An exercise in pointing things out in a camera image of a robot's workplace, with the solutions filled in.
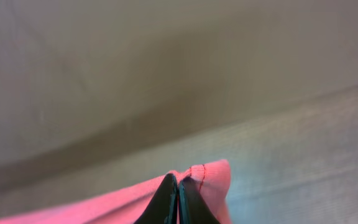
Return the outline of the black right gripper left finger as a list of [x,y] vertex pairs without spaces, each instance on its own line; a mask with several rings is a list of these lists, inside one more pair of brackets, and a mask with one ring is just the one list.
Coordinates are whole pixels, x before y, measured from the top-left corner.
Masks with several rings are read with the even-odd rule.
[[167,174],[135,224],[176,224],[177,213],[177,179],[173,174]]

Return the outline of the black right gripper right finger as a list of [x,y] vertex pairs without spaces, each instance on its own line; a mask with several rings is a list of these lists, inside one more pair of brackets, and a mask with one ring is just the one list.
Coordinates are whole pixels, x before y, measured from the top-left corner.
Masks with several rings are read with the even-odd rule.
[[179,183],[178,204],[180,224],[220,224],[191,177],[186,177]]

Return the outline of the red polo shirt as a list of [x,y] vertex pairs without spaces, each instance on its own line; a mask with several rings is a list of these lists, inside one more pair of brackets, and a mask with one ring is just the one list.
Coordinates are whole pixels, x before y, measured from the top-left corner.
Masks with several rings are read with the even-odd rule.
[[[193,165],[183,172],[171,170],[170,173],[177,181],[186,177],[192,178],[196,182],[198,192],[218,221],[231,222],[225,202],[231,183],[231,167],[227,160]],[[146,209],[163,178],[161,175],[77,203],[0,218],[0,224],[134,223]]]

